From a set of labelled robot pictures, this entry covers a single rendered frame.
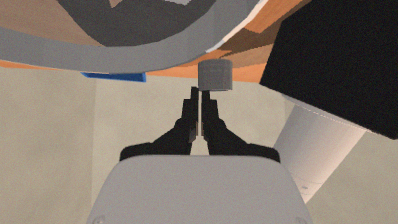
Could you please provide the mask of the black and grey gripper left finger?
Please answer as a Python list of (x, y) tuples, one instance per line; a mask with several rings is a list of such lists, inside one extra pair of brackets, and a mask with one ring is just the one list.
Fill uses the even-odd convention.
[(119, 162), (137, 155), (190, 155), (192, 142), (198, 136), (199, 89), (191, 86), (190, 99), (183, 100), (182, 116), (174, 127), (156, 139), (125, 147)]

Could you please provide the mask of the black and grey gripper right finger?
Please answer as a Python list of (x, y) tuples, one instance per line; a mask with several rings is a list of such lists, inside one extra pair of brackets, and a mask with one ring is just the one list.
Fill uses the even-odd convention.
[(248, 144), (227, 129), (225, 122), (219, 118), (217, 100), (210, 99), (210, 90), (202, 91), (201, 136), (207, 142), (209, 155), (261, 156), (281, 163), (280, 155), (274, 148)]

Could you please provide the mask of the blue crate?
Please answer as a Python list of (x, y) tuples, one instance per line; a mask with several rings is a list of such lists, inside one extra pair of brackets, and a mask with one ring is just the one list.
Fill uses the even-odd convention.
[(98, 79), (110, 79), (110, 80), (122, 80), (122, 81), (133, 81), (133, 82), (145, 82), (146, 73), (134, 73), (134, 74), (100, 74), (100, 73), (84, 73), (80, 72), (87, 78), (98, 78)]

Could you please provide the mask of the grey metal cylinder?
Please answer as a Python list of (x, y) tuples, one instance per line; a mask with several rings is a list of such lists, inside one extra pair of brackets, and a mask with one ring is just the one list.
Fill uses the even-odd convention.
[(208, 59), (199, 62), (198, 89), (210, 92), (232, 91), (232, 61)]

